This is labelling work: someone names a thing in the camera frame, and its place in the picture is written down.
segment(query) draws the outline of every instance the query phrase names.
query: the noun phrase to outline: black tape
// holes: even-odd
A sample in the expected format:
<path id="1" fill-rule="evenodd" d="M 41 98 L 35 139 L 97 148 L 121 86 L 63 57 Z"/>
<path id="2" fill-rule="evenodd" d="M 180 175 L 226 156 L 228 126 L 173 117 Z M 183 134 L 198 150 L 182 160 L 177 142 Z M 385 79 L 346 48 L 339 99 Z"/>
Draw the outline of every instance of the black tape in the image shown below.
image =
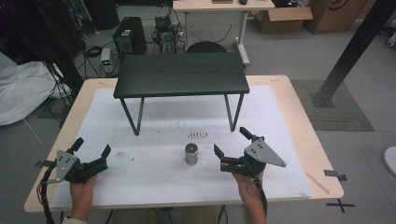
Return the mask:
<path id="1" fill-rule="evenodd" d="M 37 168 L 43 168 L 43 166 L 50 167 L 53 163 L 54 163 L 54 161 L 38 161 L 35 164 L 35 167 L 37 167 Z"/>
<path id="2" fill-rule="evenodd" d="M 353 204 L 348 204 L 348 203 L 341 203 L 341 200 L 338 199 L 338 203 L 326 203 L 327 206 L 339 206 L 341 208 L 341 211 L 343 213 L 346 212 L 346 210 L 344 209 L 344 207 L 356 207 Z"/>
<path id="3" fill-rule="evenodd" d="M 347 181 L 347 176 L 346 175 L 339 175 L 338 171 L 324 170 L 324 174 L 326 176 L 335 176 L 335 177 L 337 177 L 338 181 Z"/>

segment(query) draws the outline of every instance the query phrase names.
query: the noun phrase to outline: small black table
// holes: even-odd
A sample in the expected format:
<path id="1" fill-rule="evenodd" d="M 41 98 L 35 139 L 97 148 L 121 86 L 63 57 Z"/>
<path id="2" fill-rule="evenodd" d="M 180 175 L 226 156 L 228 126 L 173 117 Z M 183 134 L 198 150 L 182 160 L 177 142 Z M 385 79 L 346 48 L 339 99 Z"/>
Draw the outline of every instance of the small black table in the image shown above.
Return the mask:
<path id="1" fill-rule="evenodd" d="M 139 135 L 146 97 L 224 94 L 230 128 L 235 130 L 244 95 L 249 93 L 238 53 L 126 55 L 114 90 L 135 135 Z M 239 94 L 234 120 L 228 94 Z M 125 98 L 141 98 L 137 127 Z"/>

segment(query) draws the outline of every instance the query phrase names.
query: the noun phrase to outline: metal cylinder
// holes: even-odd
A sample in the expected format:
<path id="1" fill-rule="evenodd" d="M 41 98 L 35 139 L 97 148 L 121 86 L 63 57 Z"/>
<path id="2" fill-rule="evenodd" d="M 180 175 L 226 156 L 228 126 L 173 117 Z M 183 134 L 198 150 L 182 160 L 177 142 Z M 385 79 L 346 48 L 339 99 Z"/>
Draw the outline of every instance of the metal cylinder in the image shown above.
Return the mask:
<path id="1" fill-rule="evenodd" d="M 186 145 L 186 162 L 188 165 L 195 165 L 198 162 L 198 146 L 194 143 Z"/>

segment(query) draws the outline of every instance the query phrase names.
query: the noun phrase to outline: wooden table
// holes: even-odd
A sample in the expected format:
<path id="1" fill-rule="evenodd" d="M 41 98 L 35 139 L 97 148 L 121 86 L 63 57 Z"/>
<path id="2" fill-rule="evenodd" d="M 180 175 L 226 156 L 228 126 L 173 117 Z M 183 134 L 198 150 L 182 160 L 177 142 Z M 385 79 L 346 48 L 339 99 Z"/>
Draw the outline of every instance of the wooden table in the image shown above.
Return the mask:
<path id="1" fill-rule="evenodd" d="M 285 76 L 250 76 L 247 77 L 247 82 L 250 86 L 271 86 L 279 110 L 289 131 L 291 142 L 304 170 L 306 182 L 311 190 L 310 200 L 341 198 L 344 191 L 338 179 L 336 177 L 326 176 L 323 172 L 323 170 L 332 170 L 332 166 L 289 79 Z M 115 78 L 90 79 L 84 82 L 78 98 L 49 153 L 49 161 L 54 161 L 57 150 L 68 149 L 75 142 L 80 124 L 90 107 L 95 91 L 100 88 L 114 88 L 116 83 L 117 80 Z M 45 170 L 46 168 L 40 172 L 26 200 L 24 209 L 27 212 L 43 211 L 41 204 L 38 202 L 35 190 Z M 55 176 L 56 174 L 53 172 L 50 179 Z M 49 201 L 51 201 L 55 189 L 56 184 L 49 185 Z"/>
<path id="2" fill-rule="evenodd" d="M 233 0 L 230 4 L 213 4 L 212 0 L 176 0 L 173 3 L 173 9 L 177 12 L 185 13 L 186 27 L 186 49 L 190 46 L 189 40 L 189 15 L 194 11 L 241 11 L 241 27 L 239 36 L 235 39 L 236 46 L 242 57 L 244 65 L 249 65 L 248 55 L 244 46 L 244 34 L 249 11 L 260 11 L 274 8 L 271 0 L 248 0 L 246 5 L 239 4 L 238 0 Z"/>
<path id="3" fill-rule="evenodd" d="M 120 99 L 134 134 L 139 135 L 145 98 L 224 95 L 233 132 L 244 94 L 247 93 L 248 82 L 237 53 L 153 54 L 125 57 L 114 98 Z M 239 94 L 234 119 L 228 94 Z M 141 99 L 137 126 L 134 126 L 126 98 Z"/>

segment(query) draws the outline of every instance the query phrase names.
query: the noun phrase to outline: gray mat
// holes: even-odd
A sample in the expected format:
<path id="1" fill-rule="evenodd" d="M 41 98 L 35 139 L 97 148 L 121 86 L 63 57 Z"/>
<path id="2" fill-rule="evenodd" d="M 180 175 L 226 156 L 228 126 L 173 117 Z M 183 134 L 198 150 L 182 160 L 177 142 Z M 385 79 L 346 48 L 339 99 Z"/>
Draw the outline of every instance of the gray mat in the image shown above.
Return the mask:
<path id="1" fill-rule="evenodd" d="M 310 93 L 315 93 L 324 80 L 292 80 L 305 113 L 316 131 L 373 132 L 374 128 L 342 83 L 335 92 L 334 107 L 314 107 Z"/>

